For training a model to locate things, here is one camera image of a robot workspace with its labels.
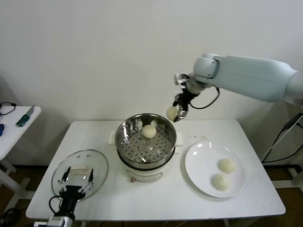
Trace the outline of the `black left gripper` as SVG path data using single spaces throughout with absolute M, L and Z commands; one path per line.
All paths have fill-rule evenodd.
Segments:
M 71 167 L 63 173 L 61 180 L 58 180 L 58 185 L 60 186 L 59 194 L 62 199 L 61 206 L 59 211 L 73 213 L 76 207 L 76 204 L 79 200 L 83 199 L 83 193 L 87 190 L 91 190 L 94 185 L 94 169 L 91 169 L 91 172 L 88 177 L 88 182 L 83 187 L 75 185 L 67 185 L 66 181 L 68 180 L 68 175 L 70 173 Z

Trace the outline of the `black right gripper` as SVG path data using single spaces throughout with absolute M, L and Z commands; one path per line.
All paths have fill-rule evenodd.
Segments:
M 172 106 L 174 106 L 176 113 L 174 117 L 174 122 L 183 120 L 188 113 L 188 106 L 194 98 L 196 98 L 200 93 L 194 94 L 188 91 L 186 88 L 182 89 L 182 92 L 175 95 Z

